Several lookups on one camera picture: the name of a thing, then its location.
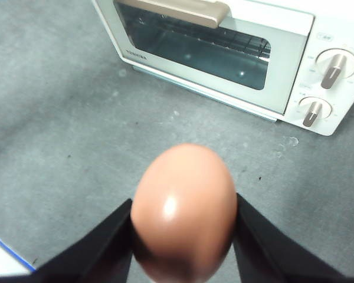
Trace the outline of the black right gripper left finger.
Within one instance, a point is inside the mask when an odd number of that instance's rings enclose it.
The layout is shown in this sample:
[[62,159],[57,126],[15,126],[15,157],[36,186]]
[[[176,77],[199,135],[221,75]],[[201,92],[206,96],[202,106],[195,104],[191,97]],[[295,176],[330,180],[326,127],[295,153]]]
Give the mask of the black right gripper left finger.
[[27,282],[126,282],[135,230],[125,200],[86,236],[28,276]]

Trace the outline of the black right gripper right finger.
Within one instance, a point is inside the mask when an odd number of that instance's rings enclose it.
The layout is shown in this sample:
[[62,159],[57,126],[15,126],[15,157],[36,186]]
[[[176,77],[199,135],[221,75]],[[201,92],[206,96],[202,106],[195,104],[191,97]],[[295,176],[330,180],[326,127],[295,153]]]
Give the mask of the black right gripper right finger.
[[240,194],[233,245],[241,282],[354,282],[282,233]]

